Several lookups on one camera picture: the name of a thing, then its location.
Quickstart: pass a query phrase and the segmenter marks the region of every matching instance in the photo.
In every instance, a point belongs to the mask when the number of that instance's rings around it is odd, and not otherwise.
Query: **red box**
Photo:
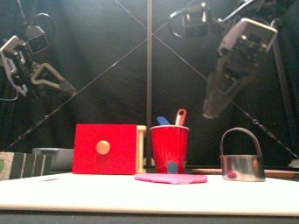
[[[144,172],[144,133],[145,126],[134,124],[77,124],[72,172]]]

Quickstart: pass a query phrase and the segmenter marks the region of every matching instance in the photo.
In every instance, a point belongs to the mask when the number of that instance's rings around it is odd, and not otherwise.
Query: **metal bucket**
[[[232,131],[240,130],[245,132],[256,146],[256,155],[223,155],[223,139],[224,136]],[[259,148],[259,143],[255,135],[243,128],[229,129],[220,139],[220,168],[221,176],[227,180],[237,181],[265,181],[263,157]]]

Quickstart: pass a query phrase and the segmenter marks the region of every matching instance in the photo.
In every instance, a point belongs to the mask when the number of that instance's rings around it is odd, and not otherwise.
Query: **black curtain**
[[[30,13],[33,1],[22,1],[25,15]],[[9,151],[30,152],[34,147],[73,148],[77,123],[136,123],[145,125],[146,90],[146,16],[152,13],[153,36],[152,72],[153,101],[152,125],[155,118],[164,116],[172,123],[179,109],[187,109],[185,126],[189,127],[188,165],[219,166],[220,138],[225,130],[243,127],[253,132],[260,143],[265,166],[287,166],[292,155],[249,117],[263,124],[276,138],[291,145],[289,129],[285,125],[285,110],[276,76],[273,54],[263,59],[260,73],[252,84],[245,86],[235,103],[217,119],[201,116],[207,77],[216,64],[216,53],[221,36],[179,39],[168,30],[169,15],[185,6],[203,1],[153,0],[148,12],[145,0],[40,0],[36,13],[50,15],[56,34],[52,46],[38,55],[40,61],[49,62],[78,90],[78,94],[60,108],[28,137]],[[205,1],[215,18],[224,18],[235,9],[237,1]],[[12,4],[14,14],[17,5]],[[293,112],[297,114],[297,1],[284,15],[284,26],[279,43],[289,76],[289,95]],[[20,24],[20,15],[4,14],[1,30],[10,24]],[[50,27],[44,24],[46,33]],[[13,32],[1,31],[1,39]],[[16,102],[1,102],[1,126],[6,116],[9,125],[1,139],[5,146],[48,115],[65,99],[48,96],[37,100],[18,98]],[[228,135],[225,153],[255,153],[252,140],[243,133]]]

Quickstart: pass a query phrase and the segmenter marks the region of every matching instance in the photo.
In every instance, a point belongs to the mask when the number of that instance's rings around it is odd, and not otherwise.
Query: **box knob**
[[[98,141],[96,146],[97,154],[105,155],[109,152],[109,143],[108,141]]]

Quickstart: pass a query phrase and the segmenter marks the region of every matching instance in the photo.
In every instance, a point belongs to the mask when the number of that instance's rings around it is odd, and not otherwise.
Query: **red plastic cup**
[[[183,173],[189,129],[177,125],[150,128],[153,165],[159,173]]]

